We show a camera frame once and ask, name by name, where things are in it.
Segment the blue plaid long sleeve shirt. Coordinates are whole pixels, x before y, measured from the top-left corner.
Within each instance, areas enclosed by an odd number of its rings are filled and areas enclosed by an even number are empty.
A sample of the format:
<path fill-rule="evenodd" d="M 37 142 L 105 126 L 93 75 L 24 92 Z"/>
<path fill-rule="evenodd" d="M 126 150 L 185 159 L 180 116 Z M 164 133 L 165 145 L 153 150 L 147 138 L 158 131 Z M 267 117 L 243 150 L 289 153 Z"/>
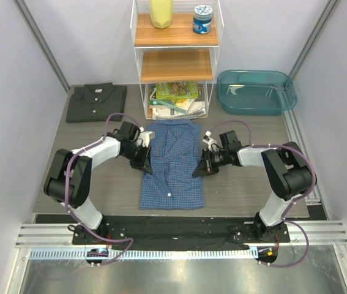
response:
<path fill-rule="evenodd" d="M 146 126 L 152 174 L 142 180 L 139 209 L 199 209 L 203 182 L 193 177 L 201 160 L 200 126 L 189 119 L 155 120 Z"/>

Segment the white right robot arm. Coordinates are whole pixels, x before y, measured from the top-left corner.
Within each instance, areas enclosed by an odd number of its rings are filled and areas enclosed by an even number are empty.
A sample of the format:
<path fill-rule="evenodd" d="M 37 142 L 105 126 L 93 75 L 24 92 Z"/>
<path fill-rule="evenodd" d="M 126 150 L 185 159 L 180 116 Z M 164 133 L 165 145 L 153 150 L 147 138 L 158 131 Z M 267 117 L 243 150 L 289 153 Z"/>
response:
<path fill-rule="evenodd" d="M 219 135 L 221 145 L 206 132 L 201 160 L 192 176 L 214 175 L 226 165 L 265 168 L 272 189 L 263 208 L 253 220 L 255 239 L 266 242 L 282 228 L 285 216 L 299 198 L 305 197 L 316 185 L 316 174 L 298 145 L 291 141 L 284 145 L 242 145 L 235 131 Z"/>

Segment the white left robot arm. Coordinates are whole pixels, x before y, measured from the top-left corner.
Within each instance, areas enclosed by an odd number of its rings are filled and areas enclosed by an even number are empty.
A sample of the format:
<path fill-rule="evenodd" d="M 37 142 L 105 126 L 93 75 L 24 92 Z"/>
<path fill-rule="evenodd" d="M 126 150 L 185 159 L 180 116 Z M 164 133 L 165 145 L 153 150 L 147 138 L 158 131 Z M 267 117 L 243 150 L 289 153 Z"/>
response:
<path fill-rule="evenodd" d="M 104 162 L 119 156 L 129 160 L 132 168 L 152 174 L 150 152 L 153 131 L 130 122 L 103 134 L 97 141 L 82 148 L 56 151 L 48 171 L 43 192 L 60 203 L 94 244 L 110 242 L 109 226 L 94 206 L 89 193 L 92 171 Z"/>

